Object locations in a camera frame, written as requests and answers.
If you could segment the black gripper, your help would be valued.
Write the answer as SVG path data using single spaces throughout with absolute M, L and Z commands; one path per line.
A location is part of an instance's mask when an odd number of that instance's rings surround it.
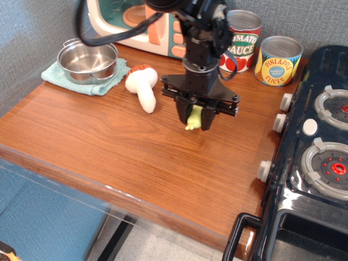
M 186 64 L 185 69 L 184 74 L 165 74 L 161 77 L 163 94 L 175 99 L 182 123 L 187 123 L 194 105 L 203 108 L 203 131 L 210 129 L 216 114 L 237 115 L 240 96 L 223 85 L 217 65 L 198 67 Z

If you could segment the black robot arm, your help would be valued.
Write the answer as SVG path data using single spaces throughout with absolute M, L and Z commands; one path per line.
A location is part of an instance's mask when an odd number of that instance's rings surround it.
M 179 119 L 187 124 L 194 106 L 202 108 L 201 129 L 207 131 L 215 115 L 236 116 L 240 96 L 225 87 L 237 73 L 223 74 L 220 61 L 232 45 L 224 1 L 146 1 L 158 13 L 172 13 L 179 19 L 186 45 L 182 60 L 185 74 L 166 74 L 161 78 L 163 95 L 173 97 Z

